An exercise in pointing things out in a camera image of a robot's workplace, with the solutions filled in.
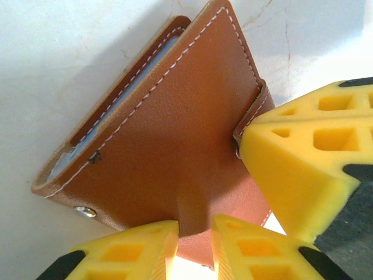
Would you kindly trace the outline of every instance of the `brown leather wallet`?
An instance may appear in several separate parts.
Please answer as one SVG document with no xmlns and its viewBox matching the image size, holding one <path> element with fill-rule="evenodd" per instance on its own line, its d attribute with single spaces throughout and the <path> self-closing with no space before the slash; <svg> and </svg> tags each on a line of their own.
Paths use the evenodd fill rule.
<svg viewBox="0 0 373 280">
<path fill-rule="evenodd" d="M 274 104 L 230 3 L 171 20 L 128 69 L 32 191 L 118 230 L 178 220 L 178 255 L 212 267 L 213 214 L 263 225 L 270 213 L 235 139 Z"/>
</svg>

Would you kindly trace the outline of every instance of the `card holder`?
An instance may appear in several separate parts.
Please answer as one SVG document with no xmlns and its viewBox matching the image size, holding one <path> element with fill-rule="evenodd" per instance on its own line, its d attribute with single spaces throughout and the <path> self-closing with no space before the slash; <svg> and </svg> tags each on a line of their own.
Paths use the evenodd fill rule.
<svg viewBox="0 0 373 280">
<path fill-rule="evenodd" d="M 213 266 L 213 214 L 263 225 L 270 213 L 235 139 L 274 104 L 230 3 L 169 21 L 128 69 L 32 192 L 118 230 L 178 220 L 178 255 Z"/>
</svg>

